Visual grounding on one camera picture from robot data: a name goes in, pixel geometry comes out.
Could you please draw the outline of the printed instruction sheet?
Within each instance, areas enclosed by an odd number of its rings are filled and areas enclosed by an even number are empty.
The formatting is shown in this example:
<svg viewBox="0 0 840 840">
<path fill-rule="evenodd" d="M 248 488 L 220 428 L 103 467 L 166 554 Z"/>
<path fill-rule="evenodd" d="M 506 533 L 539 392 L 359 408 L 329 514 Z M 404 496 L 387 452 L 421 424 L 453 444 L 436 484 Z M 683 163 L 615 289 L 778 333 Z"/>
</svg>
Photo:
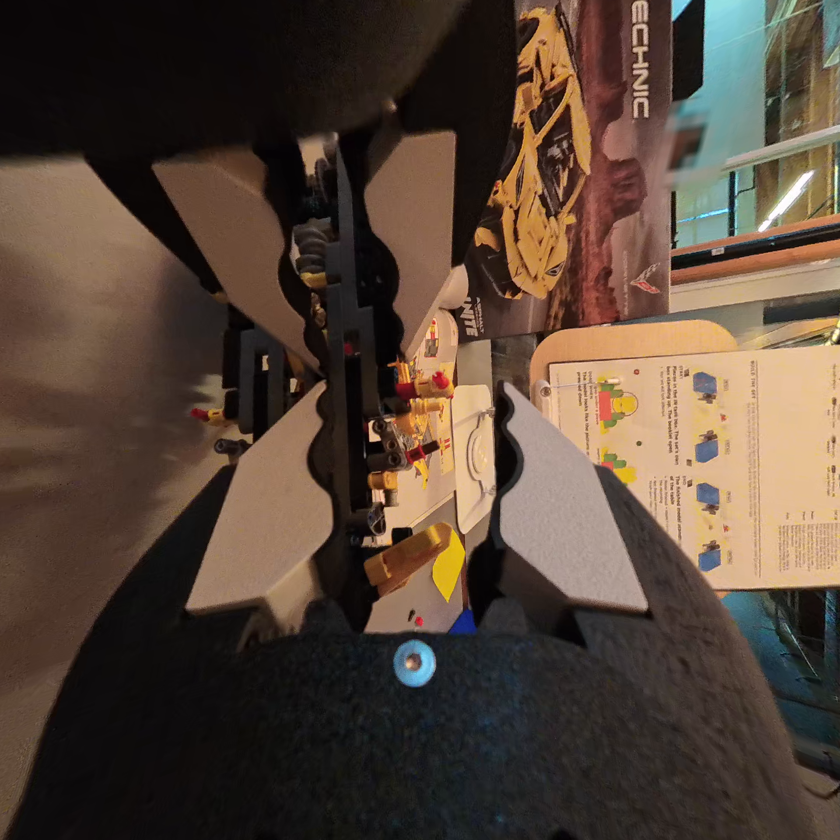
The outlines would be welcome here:
<svg viewBox="0 0 840 840">
<path fill-rule="evenodd" d="M 838 588 L 838 348 L 552 362 L 535 388 L 714 590 Z"/>
</svg>

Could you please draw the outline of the wooden counter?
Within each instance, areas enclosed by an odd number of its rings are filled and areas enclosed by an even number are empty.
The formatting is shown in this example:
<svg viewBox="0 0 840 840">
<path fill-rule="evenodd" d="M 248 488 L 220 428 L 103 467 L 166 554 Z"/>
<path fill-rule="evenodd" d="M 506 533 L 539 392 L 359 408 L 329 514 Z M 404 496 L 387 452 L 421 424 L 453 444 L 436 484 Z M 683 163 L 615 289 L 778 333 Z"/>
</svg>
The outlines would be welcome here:
<svg viewBox="0 0 840 840">
<path fill-rule="evenodd" d="M 839 215 L 676 248 L 670 256 L 674 286 L 822 264 L 839 257 Z"/>
</svg>

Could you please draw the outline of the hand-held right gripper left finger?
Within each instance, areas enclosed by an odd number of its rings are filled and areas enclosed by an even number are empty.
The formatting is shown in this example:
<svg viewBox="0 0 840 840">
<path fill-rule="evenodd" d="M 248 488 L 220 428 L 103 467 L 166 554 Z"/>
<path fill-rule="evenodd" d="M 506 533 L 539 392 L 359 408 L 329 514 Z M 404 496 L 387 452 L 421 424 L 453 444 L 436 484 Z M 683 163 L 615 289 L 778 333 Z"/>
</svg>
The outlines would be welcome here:
<svg viewBox="0 0 840 840">
<path fill-rule="evenodd" d="M 190 614 L 256 607 L 302 615 L 319 599 L 313 558 L 333 529 L 333 505 L 308 455 L 326 389 L 313 386 L 237 462 L 185 604 Z"/>
</svg>

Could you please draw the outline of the yellow black brick car model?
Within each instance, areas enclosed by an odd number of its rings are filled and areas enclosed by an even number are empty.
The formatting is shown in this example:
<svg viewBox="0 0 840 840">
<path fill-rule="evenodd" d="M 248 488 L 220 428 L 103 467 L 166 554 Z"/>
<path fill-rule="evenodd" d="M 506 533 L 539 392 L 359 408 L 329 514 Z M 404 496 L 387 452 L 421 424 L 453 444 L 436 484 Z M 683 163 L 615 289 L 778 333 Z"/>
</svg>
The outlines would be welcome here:
<svg viewBox="0 0 840 840">
<path fill-rule="evenodd" d="M 373 234 L 365 208 L 364 189 L 397 140 L 375 144 L 362 134 L 339 145 L 338 226 L 325 243 L 320 287 L 308 285 L 291 263 L 292 215 L 302 209 L 307 186 L 298 144 L 252 150 L 266 166 L 265 196 L 288 237 L 280 285 L 304 317 L 304 340 L 327 386 L 318 399 L 322 428 L 308 465 L 331 497 L 333 525 L 313 560 L 321 591 L 344 604 L 346 612 L 379 597 L 379 585 L 364 571 L 371 555 L 363 542 L 387 529 L 385 503 L 397 498 L 398 483 L 390 476 L 421 465 L 439 450 L 437 440 L 412 443 L 415 422 L 443 412 L 450 400 L 429 386 L 421 395 L 402 396 L 416 380 L 433 385 L 451 379 L 444 372 L 404 378 L 414 355 L 402 352 L 403 324 L 393 308 L 396 262 Z"/>
</svg>

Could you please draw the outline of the grey desk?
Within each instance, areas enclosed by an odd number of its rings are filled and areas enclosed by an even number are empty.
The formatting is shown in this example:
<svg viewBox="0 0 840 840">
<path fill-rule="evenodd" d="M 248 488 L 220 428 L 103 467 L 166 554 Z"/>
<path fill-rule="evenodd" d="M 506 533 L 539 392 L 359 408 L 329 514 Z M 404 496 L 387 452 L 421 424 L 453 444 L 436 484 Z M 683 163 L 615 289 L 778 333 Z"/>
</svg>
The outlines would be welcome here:
<svg viewBox="0 0 840 840">
<path fill-rule="evenodd" d="M 82 161 L 2 165 L 2 832 L 103 607 L 215 475 L 223 307 Z"/>
</svg>

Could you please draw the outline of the yellow paper scrap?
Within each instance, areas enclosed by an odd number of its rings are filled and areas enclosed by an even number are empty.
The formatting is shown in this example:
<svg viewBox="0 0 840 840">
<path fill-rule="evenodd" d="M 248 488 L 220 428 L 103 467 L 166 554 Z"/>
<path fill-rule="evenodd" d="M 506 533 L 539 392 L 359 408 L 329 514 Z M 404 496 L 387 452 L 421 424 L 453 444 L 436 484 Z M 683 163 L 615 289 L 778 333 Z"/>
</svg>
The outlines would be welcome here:
<svg viewBox="0 0 840 840">
<path fill-rule="evenodd" d="M 466 549 L 456 530 L 450 529 L 432 568 L 432 580 L 447 603 L 460 586 L 460 576 L 466 563 Z"/>
</svg>

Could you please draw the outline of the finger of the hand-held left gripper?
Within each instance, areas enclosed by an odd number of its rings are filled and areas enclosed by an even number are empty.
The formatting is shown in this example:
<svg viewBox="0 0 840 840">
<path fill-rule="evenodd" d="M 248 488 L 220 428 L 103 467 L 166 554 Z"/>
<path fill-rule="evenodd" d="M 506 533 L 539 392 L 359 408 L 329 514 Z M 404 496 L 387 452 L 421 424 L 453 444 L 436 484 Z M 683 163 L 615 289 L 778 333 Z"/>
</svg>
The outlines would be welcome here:
<svg viewBox="0 0 840 840">
<path fill-rule="evenodd" d="M 418 350 L 452 270 L 456 144 L 449 130 L 405 134 L 364 189 L 372 232 L 397 267 L 405 356 Z"/>
<path fill-rule="evenodd" d="M 237 147 L 178 155 L 152 170 L 228 302 L 318 371 L 305 342 L 305 319 L 280 285 L 289 242 L 265 196 L 265 164 Z"/>
</svg>

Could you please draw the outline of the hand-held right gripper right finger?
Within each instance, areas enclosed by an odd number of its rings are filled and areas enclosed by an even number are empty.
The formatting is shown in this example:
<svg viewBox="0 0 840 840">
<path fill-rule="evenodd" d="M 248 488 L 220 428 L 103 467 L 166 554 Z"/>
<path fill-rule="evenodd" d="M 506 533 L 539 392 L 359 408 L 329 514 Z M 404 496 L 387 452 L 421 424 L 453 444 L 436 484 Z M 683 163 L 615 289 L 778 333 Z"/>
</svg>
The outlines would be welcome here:
<svg viewBox="0 0 840 840">
<path fill-rule="evenodd" d="M 593 463 L 508 382 L 495 402 L 497 587 L 527 617 L 643 616 L 648 598 Z"/>
</svg>

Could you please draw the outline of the white wooden book stand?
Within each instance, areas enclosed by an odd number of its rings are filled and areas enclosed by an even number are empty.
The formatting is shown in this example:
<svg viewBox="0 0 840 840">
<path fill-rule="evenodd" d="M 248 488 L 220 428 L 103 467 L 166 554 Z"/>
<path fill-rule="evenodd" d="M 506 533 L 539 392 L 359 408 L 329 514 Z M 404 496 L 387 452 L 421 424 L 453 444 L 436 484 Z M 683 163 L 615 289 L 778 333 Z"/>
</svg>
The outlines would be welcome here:
<svg viewBox="0 0 840 840">
<path fill-rule="evenodd" d="M 614 327 L 573 329 L 555 332 L 535 350 L 532 357 L 532 371 L 544 373 L 551 363 L 565 362 L 569 366 L 591 368 L 595 363 L 617 368 L 623 361 L 629 361 L 632 370 L 641 369 L 644 363 L 667 361 L 669 356 L 687 356 L 697 353 L 712 353 L 733 350 L 733 337 L 723 328 L 711 322 L 687 321 L 621 325 Z M 478 426 L 470 432 L 469 443 L 464 444 L 456 437 L 456 471 L 467 463 L 467 471 L 474 469 L 478 452 L 479 437 L 486 441 L 488 453 L 487 468 L 478 480 L 468 480 L 469 490 L 478 489 L 484 481 L 496 490 L 495 467 L 495 402 L 497 389 L 490 392 L 483 385 L 461 383 L 455 390 L 454 414 L 466 406 L 468 398 L 477 408 L 472 413 Z M 721 511 L 713 506 L 697 504 L 698 490 L 708 490 L 707 483 L 695 482 L 677 468 L 664 467 L 656 476 L 644 473 L 640 465 L 633 462 L 644 453 L 642 448 L 631 444 L 625 458 L 619 444 L 610 444 L 595 433 L 595 447 L 589 455 L 584 454 L 596 467 L 607 495 L 617 490 L 618 495 L 638 490 L 643 503 L 653 501 L 652 515 L 658 526 L 670 538 L 681 543 L 689 554 L 714 557 L 711 567 L 720 563 L 721 553 L 726 553 L 727 539 L 732 536 L 726 522 L 721 521 Z M 495 495 L 486 494 L 483 500 L 492 501 Z"/>
</svg>

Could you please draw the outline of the dark toy car set box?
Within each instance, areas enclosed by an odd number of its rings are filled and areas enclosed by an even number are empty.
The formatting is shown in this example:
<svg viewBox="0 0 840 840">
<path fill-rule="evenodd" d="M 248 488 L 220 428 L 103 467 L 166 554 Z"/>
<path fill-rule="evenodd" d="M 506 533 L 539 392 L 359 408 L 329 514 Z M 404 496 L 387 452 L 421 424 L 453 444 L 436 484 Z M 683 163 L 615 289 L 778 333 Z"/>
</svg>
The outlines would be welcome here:
<svg viewBox="0 0 840 840">
<path fill-rule="evenodd" d="M 516 95 L 462 342 L 669 312 L 667 1 L 517 3 Z"/>
</svg>

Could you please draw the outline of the open instruction booklet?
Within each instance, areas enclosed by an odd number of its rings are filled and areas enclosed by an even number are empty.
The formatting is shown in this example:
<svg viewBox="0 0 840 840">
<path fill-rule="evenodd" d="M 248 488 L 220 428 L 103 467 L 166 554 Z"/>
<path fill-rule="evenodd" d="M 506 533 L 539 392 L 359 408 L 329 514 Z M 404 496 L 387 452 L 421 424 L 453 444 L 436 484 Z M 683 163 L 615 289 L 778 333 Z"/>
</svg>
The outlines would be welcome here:
<svg viewBox="0 0 840 840">
<path fill-rule="evenodd" d="M 443 298 L 434 312 L 427 331 L 412 357 L 411 374 L 430 375 L 442 371 L 453 381 L 459 345 L 459 328 L 452 314 L 467 296 L 466 268 L 452 270 L 444 287 Z M 437 440 L 439 450 L 416 467 L 398 475 L 397 506 L 385 510 L 390 529 L 417 528 L 437 509 L 453 501 L 455 496 L 455 454 L 452 442 L 452 413 L 446 407 L 441 413 L 420 416 L 415 422 L 417 434 L 412 443 Z"/>
</svg>

